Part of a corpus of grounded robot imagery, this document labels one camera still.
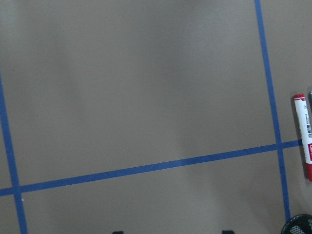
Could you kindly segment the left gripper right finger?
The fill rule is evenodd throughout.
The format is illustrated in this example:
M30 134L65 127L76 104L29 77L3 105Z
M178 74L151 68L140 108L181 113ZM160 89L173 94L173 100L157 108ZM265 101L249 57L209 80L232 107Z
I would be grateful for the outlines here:
M233 230L222 230L222 234L234 234Z

